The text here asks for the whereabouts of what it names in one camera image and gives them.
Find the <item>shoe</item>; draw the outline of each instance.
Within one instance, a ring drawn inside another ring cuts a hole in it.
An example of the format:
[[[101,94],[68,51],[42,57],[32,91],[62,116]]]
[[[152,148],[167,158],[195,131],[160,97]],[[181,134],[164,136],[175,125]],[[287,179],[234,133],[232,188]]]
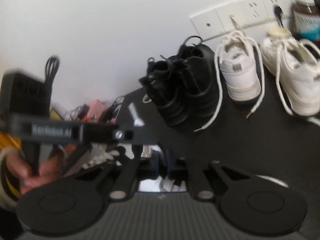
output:
[[[295,40],[287,29],[281,32],[273,29],[268,34],[260,46],[263,63],[276,76],[277,90],[286,112],[304,117],[317,114],[320,111],[320,62],[306,45],[319,55],[320,50],[309,40]],[[291,109],[284,100],[280,83]]]
[[[257,75],[257,63],[254,56],[253,47],[257,49],[260,71],[261,85]],[[216,119],[222,104],[222,85],[220,80],[219,66],[221,73],[226,80],[228,94],[231,99],[238,103],[247,103],[259,99],[253,106],[247,118],[253,114],[260,106],[265,94],[264,69],[262,56],[258,44],[254,39],[247,37],[241,31],[234,31],[222,38],[222,43],[218,46],[214,56],[214,66],[216,68],[216,79],[219,88],[219,101],[217,111],[213,117],[198,130],[208,128]]]
[[[236,103],[251,102],[261,93],[252,44],[259,50],[252,38],[241,31],[234,31],[225,36],[220,45],[220,71],[226,80],[228,94]]]
[[[183,101],[182,88],[176,82],[170,59],[158,62],[148,59],[147,75],[139,81],[168,126],[178,125],[188,118],[190,110]]]
[[[186,43],[191,38],[199,38],[200,43],[187,46]],[[216,111],[219,93],[213,61],[214,52],[202,42],[199,36],[187,38],[180,46],[173,62],[174,71],[184,85],[191,115],[209,117]]]

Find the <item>finger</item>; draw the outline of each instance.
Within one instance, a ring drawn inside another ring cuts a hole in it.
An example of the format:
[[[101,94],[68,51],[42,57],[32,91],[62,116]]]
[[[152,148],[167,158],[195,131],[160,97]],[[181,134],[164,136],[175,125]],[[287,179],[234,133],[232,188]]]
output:
[[[40,164],[39,175],[47,176],[49,174],[61,172],[63,159],[64,159],[63,152],[61,150],[58,150],[48,160]]]
[[[29,164],[19,155],[19,150],[13,148],[6,156],[6,165],[10,173],[16,178],[26,179],[32,174]]]
[[[59,179],[61,175],[59,173],[53,173],[47,176],[33,176],[24,180],[24,185],[27,187],[35,188],[48,184]]]
[[[27,193],[28,191],[30,191],[32,189],[33,189],[32,187],[22,186],[21,189],[20,189],[20,192],[23,195],[23,194]]]

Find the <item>white sneaker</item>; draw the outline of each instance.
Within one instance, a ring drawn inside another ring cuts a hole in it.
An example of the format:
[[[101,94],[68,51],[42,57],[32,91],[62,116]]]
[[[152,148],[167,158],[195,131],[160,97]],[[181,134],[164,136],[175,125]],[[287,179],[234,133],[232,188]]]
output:
[[[308,40],[296,41],[289,35],[269,37],[261,43],[264,65],[276,76],[276,85],[282,104],[288,114],[315,115],[320,111],[320,62],[305,45],[320,55],[320,50]],[[282,91],[287,94],[292,110],[287,106]]]
[[[257,64],[252,46],[256,47],[259,57],[261,86],[257,75]],[[228,93],[231,99],[237,102],[247,102],[260,95],[256,104],[247,115],[247,118],[257,110],[264,98],[265,82],[262,56],[259,46],[254,39],[245,36],[241,31],[234,31],[224,36],[222,43],[218,46],[214,55],[214,65],[219,87],[217,109],[213,117],[203,127],[195,131],[208,128],[219,113],[222,104],[222,85],[220,81],[219,66],[226,80]]]

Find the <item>wall outlet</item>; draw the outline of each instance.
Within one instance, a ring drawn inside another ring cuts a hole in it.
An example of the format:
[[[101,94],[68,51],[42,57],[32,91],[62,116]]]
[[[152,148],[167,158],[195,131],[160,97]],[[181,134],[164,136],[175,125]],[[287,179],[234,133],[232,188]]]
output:
[[[220,7],[217,7],[216,9],[217,9],[218,15],[221,19],[224,30],[226,32],[230,32],[230,31],[236,29],[236,26],[235,26],[233,20],[231,19],[231,15],[233,15],[235,17],[238,24],[242,28],[246,27],[247,20],[244,16],[244,13],[242,11],[242,8],[241,8],[239,2],[228,3],[226,5],[222,5]]]
[[[191,16],[190,19],[199,36],[203,40],[207,40],[225,33],[215,9]]]
[[[268,20],[268,13],[263,0],[244,0],[241,1],[241,7],[248,25],[255,25]]]
[[[276,19],[274,14],[275,5],[281,7],[284,18],[290,18],[292,16],[292,5],[295,3],[295,0],[263,0],[263,2],[270,20]]]

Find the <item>bottle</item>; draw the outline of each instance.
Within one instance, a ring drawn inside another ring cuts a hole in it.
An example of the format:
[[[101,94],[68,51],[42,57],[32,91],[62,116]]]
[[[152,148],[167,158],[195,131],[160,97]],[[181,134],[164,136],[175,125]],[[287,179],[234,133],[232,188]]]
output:
[[[315,0],[296,0],[293,5],[293,15],[296,30],[302,38],[320,45],[320,11]]]

